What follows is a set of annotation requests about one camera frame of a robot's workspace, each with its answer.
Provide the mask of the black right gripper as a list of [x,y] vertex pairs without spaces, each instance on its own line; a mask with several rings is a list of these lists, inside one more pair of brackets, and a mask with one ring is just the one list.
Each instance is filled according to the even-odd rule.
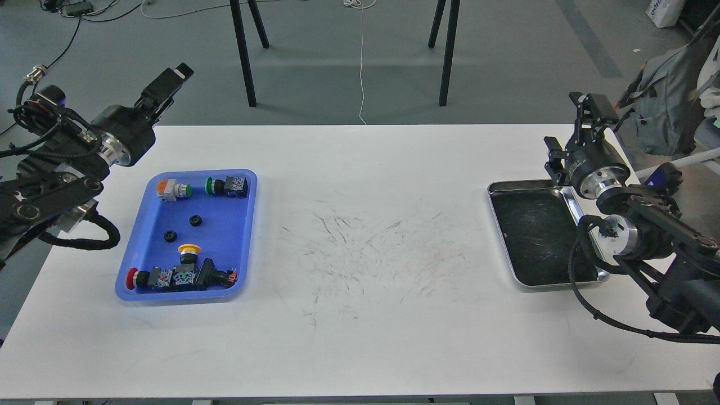
[[565,147],[555,137],[543,138],[548,148],[544,168],[555,185],[598,200],[613,188],[625,187],[630,175],[623,158],[604,140],[605,129],[617,124],[619,115],[604,94],[570,92],[569,99],[577,112],[573,135]]

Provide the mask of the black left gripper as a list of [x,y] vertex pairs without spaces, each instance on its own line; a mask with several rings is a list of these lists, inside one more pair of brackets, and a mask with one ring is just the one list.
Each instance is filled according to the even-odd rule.
[[141,109],[111,105],[92,120],[92,132],[101,138],[100,156],[108,166],[131,167],[155,143],[154,125],[172,105],[173,96],[195,74],[181,62],[159,74],[141,92]]

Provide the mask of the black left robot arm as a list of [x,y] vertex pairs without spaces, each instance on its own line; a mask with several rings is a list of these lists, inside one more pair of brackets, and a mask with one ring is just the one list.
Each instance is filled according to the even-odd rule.
[[88,251],[118,246],[119,230],[97,211],[96,197],[112,166],[134,166],[155,144],[154,126],[194,72],[168,67],[134,105],[111,105],[91,121],[65,105],[56,85],[25,95],[46,74],[46,66],[33,67],[10,109],[38,140],[2,151],[21,156],[15,177],[2,181],[2,264],[36,239]]

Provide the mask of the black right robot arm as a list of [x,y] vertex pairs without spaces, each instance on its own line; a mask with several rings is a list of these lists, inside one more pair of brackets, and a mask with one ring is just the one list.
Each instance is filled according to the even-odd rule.
[[[596,320],[671,343],[718,344],[718,242],[681,221],[674,199],[682,174],[672,163],[656,167],[643,184],[627,184],[631,170],[605,130],[619,117],[602,94],[569,93],[576,108],[573,135],[565,146],[554,137],[545,169],[558,186],[596,202],[601,215],[584,215],[568,260],[574,295]],[[671,332],[625,325],[605,315],[579,292],[578,252],[597,268],[628,275],[646,293],[651,318]]]

